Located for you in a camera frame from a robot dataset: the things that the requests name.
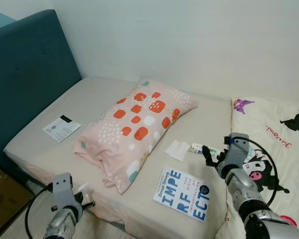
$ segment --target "black wire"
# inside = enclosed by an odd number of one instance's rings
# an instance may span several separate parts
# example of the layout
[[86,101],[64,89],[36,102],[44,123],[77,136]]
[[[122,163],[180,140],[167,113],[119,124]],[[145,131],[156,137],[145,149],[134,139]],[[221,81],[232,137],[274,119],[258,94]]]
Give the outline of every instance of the black wire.
[[270,154],[264,148],[262,148],[258,143],[254,142],[253,140],[248,139],[248,138],[244,138],[244,137],[239,137],[239,136],[231,138],[231,140],[235,140],[235,139],[242,139],[242,140],[248,141],[250,143],[253,143],[255,146],[257,146],[258,148],[260,148],[268,156],[268,158],[269,158],[269,160],[270,160],[270,162],[271,162],[271,164],[272,164],[272,166],[274,168],[274,173],[275,173],[275,187],[274,187],[274,191],[273,191],[273,194],[271,195],[271,198],[267,202],[267,205],[270,206],[270,204],[275,199],[275,196],[276,196],[276,193],[277,193],[277,189],[278,189],[278,172],[277,172],[277,168],[276,168],[275,162],[271,158]]
[[28,208],[26,209],[26,213],[25,213],[25,217],[24,217],[24,226],[25,226],[25,231],[26,234],[28,235],[29,239],[33,239],[33,237],[31,236],[30,230],[29,230],[29,225],[28,225],[28,216],[29,216],[29,212],[30,212],[30,208],[32,206],[32,204],[34,203],[35,199],[44,191],[48,190],[48,187],[43,188],[40,192],[38,192],[30,201]]

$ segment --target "teal upholstered headboard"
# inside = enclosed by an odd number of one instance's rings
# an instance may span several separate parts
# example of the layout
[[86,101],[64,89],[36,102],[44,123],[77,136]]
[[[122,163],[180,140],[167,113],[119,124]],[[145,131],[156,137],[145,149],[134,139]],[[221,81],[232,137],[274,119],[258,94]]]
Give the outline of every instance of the teal upholstered headboard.
[[0,28],[0,167],[7,173],[26,180],[3,148],[81,79],[54,10]]

